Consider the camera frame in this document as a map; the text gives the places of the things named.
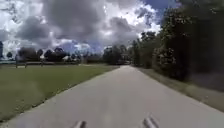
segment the asphalt road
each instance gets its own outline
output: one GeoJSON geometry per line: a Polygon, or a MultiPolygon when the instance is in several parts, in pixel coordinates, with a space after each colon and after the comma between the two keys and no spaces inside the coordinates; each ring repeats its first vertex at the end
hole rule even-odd
{"type": "Polygon", "coordinates": [[[147,116],[160,128],[223,128],[224,114],[124,66],[67,90],[3,128],[138,128],[147,116]]]}

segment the grass field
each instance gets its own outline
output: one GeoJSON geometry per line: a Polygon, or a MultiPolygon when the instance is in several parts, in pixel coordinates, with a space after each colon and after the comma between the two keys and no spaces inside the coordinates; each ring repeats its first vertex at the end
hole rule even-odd
{"type": "Polygon", "coordinates": [[[0,122],[114,68],[102,65],[0,68],[0,122]]]}
{"type": "Polygon", "coordinates": [[[189,97],[192,97],[204,104],[207,104],[213,108],[224,112],[224,92],[198,87],[192,83],[184,83],[177,80],[173,80],[156,73],[152,69],[139,70],[174,90],[177,90],[189,97]]]}

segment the tree line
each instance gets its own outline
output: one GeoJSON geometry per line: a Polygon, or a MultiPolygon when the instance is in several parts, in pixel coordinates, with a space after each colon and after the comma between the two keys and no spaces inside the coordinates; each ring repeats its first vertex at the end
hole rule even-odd
{"type": "MultiPolygon", "coordinates": [[[[143,32],[127,48],[133,65],[153,68],[166,76],[186,80],[191,73],[223,70],[223,0],[179,0],[168,8],[158,34],[143,32]]],[[[122,59],[117,46],[105,49],[105,61],[116,64],[122,59]]]]}
{"type": "Polygon", "coordinates": [[[12,52],[6,54],[8,60],[15,60],[18,62],[78,62],[78,63],[103,63],[101,54],[90,52],[74,51],[70,54],[65,52],[62,48],[56,47],[54,50],[42,49],[35,50],[33,47],[22,47],[18,50],[15,58],[13,58],[12,52]]]}

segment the sky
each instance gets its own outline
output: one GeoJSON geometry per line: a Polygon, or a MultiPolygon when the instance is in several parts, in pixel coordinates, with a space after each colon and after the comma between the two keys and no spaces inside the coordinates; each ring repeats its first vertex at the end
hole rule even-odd
{"type": "Polygon", "coordinates": [[[4,52],[20,47],[99,51],[160,31],[171,0],[0,0],[4,52]]]}

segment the white cloud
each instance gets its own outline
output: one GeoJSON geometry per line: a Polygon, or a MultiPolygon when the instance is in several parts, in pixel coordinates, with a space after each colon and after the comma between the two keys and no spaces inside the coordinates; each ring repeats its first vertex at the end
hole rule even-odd
{"type": "MultiPolygon", "coordinates": [[[[113,43],[125,44],[135,39],[142,31],[158,32],[160,30],[160,25],[156,23],[157,11],[140,0],[11,1],[9,3],[9,1],[0,0],[0,9],[7,9],[9,5],[13,5],[16,10],[14,14],[10,12],[12,10],[0,10],[0,29],[10,34],[9,40],[4,42],[5,51],[15,51],[24,45],[50,48],[71,40],[94,41],[102,46],[113,43]],[[26,25],[30,17],[40,19],[38,26],[47,25],[46,32],[49,34],[45,35],[48,37],[31,40],[30,37],[15,36],[18,35],[19,30],[32,31],[35,28],[26,25]]],[[[77,48],[88,47],[77,45],[77,48]]]]}

